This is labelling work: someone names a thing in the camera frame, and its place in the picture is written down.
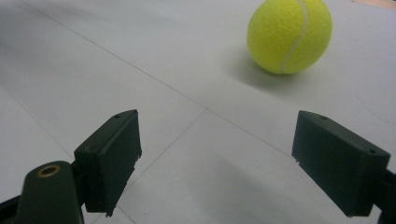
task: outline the white floor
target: white floor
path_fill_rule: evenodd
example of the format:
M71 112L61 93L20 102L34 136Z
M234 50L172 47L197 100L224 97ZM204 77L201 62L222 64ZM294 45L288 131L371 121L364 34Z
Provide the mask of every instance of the white floor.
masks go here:
M278 77L246 48L261 2L0 0L0 201L137 109L143 157L115 215L86 223L375 223L377 208L345 217L290 153L308 110L396 155L396 11L326 0L327 51Z

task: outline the tennis ball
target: tennis ball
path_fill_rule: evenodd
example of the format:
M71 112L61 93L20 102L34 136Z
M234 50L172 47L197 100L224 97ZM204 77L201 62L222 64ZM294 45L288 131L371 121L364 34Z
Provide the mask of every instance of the tennis ball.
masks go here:
M247 28L253 60L275 74L295 74L316 62L329 45L332 18L321 0L266 0Z

